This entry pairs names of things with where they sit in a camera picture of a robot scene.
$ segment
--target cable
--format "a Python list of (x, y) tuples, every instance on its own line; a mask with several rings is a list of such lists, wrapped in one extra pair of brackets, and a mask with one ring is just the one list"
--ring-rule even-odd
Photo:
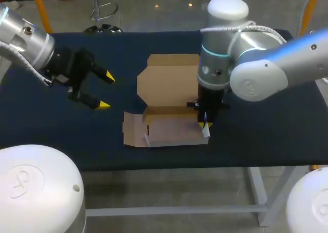
[(240, 26), (240, 28), (238, 29), (238, 31), (235, 33), (235, 35), (232, 37), (232, 39), (230, 41), (230, 44), (229, 44), (228, 50), (227, 50), (227, 55), (231, 56), (231, 49), (233, 48), (236, 40), (239, 38), (241, 32), (249, 25), (256, 25), (256, 23), (254, 21), (248, 21)]
[(228, 32), (228, 31), (232, 31), (235, 32), (236, 34), (234, 35), (234, 37), (232, 38), (229, 46), (228, 46), (228, 50), (227, 50), (227, 54), (230, 55), (231, 50), (233, 45), (235, 44), (236, 40), (238, 39), (239, 35), (241, 34), (241, 32), (243, 31), (261, 31), (261, 32), (266, 32), (266, 33), (270, 33), (275, 35), (277, 38), (279, 38), (279, 40), (281, 40), (281, 42), (286, 43), (287, 41), (274, 29), (271, 29), (269, 27), (266, 26), (260, 26), (260, 25), (256, 25), (254, 21), (247, 21), (246, 23), (240, 25), (240, 26), (235, 26), (235, 27), (212, 27), (212, 28), (204, 28), (201, 29), (200, 32), (201, 33), (205, 33), (205, 32)]
[(18, 58), (25, 65), (25, 67), (29, 71), (31, 71), (46, 86), (51, 86), (52, 82), (49, 79), (46, 79), (44, 76), (42, 76), (36, 69), (34, 69), (33, 66), (26, 60), (26, 58), (24, 58), (24, 56), (21, 55), (20, 52), (18, 52), (15, 48), (1, 41), (0, 41), (0, 47), (3, 47), (9, 52), (11, 52), (16, 58)]

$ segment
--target cardboard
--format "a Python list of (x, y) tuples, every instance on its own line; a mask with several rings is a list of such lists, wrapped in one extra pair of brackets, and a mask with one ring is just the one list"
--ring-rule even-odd
[(137, 77), (137, 94), (148, 106), (182, 106), (197, 100), (198, 54), (152, 54)]
[(149, 135), (145, 134), (145, 138), (149, 147), (200, 145), (209, 141), (199, 127), (197, 115), (154, 119), (149, 125)]
[(145, 133), (147, 126), (142, 121), (142, 114), (124, 112), (123, 144), (134, 147), (147, 147)]
[(183, 118), (179, 115), (162, 115), (154, 118), (147, 129), (142, 114), (124, 112), (122, 130), (123, 143), (134, 147), (200, 145), (209, 141), (198, 125), (196, 114)]
[(137, 77), (137, 93), (147, 104), (143, 114), (124, 113), (124, 144), (160, 147), (207, 144), (197, 111), (187, 107), (198, 97), (198, 54), (152, 54)]

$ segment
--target bar stool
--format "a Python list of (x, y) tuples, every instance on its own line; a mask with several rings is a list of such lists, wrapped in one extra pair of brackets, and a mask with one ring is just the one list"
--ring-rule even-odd
[[(98, 0), (91, 0), (93, 4), (93, 11), (91, 13), (91, 19), (96, 21), (95, 26), (91, 26), (90, 28), (87, 28), (84, 33), (122, 33), (122, 30), (118, 28), (117, 26), (110, 25), (110, 24), (103, 24), (103, 20), (114, 15), (118, 10), (118, 3), (116, 2), (108, 2), (103, 5), (98, 5)], [(101, 17), (100, 15), (100, 8), (107, 5), (115, 5), (115, 10), (111, 12), (109, 15), (105, 17)]]

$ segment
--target dark blue fabric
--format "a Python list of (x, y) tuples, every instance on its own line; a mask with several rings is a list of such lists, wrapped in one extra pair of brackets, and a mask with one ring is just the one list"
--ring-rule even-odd
[(328, 163), (328, 115), (315, 83), (280, 92), (258, 103), (233, 94), (224, 101), (209, 145), (135, 148), (123, 145), (124, 111), (142, 113), (136, 76), (150, 54), (199, 53), (199, 32), (55, 34), (56, 45), (86, 47), (116, 79), (89, 76), (83, 90), (112, 107), (93, 111), (67, 99), (67, 88), (47, 88), (12, 66), (0, 87), (0, 148), (41, 144), (66, 153), (80, 170), (284, 166)]

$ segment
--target gray floor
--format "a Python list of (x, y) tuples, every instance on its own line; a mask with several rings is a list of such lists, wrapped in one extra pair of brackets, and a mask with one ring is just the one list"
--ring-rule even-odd
[[(106, 20), (125, 32), (196, 30), (204, 26), (210, 0), (100, 0), (116, 1), (119, 11)], [(244, 0), (250, 18), (273, 28), (288, 29), (295, 35), (305, 0)], [(89, 20), (90, 0), (45, 0), (54, 32), (80, 32), (94, 25)], [(310, 30), (328, 26), (328, 1), (320, 0)], [(18, 13), (42, 27), (34, 2), (23, 2)], [(2, 60), (0, 79), (8, 68)], [(328, 101), (328, 86), (318, 86)], [(281, 175), (282, 167), (261, 169), (267, 192)], [(253, 203), (244, 168), (207, 168), (86, 172), (83, 179), (88, 208), (168, 206), (168, 205), (244, 205)], [(276, 223), (259, 228), (252, 213), (234, 215), (183, 215), (102, 217), (88, 219), (88, 233), (105, 232), (229, 232), (288, 233), (284, 210)]]

